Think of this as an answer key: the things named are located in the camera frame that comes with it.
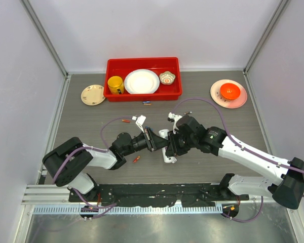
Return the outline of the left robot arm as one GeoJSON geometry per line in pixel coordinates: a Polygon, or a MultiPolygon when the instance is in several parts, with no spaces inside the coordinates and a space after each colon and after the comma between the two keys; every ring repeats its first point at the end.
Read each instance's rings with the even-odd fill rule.
{"type": "Polygon", "coordinates": [[[147,149],[151,152],[166,152],[169,145],[168,129],[158,134],[147,127],[136,137],[120,133],[108,149],[84,144],[78,137],[72,137],[43,157],[42,163],[58,186],[69,186],[80,193],[87,202],[97,198],[95,181],[83,172],[86,167],[100,167],[117,170],[126,163],[125,157],[147,149]]]}

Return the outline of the white remote control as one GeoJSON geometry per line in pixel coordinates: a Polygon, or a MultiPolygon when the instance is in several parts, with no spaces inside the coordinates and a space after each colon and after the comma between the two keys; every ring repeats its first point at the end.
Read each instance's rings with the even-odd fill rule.
{"type": "MultiPolygon", "coordinates": [[[[159,136],[166,139],[166,140],[169,140],[168,139],[168,132],[169,132],[168,129],[159,130],[159,136]]],[[[174,156],[167,156],[166,155],[167,148],[168,148],[168,145],[166,145],[165,147],[162,148],[162,155],[163,155],[164,163],[167,163],[167,164],[176,163],[177,159],[174,156]]]]}

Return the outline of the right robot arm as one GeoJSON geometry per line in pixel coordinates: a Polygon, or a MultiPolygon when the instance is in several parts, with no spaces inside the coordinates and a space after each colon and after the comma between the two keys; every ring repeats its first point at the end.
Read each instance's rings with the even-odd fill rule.
{"type": "Polygon", "coordinates": [[[279,158],[249,146],[218,127],[204,128],[189,115],[169,113],[173,130],[168,132],[167,156],[181,156],[192,148],[235,161],[257,173],[258,177],[225,174],[219,195],[225,200],[235,195],[252,194],[272,198],[296,210],[304,194],[304,161],[279,158]]]}

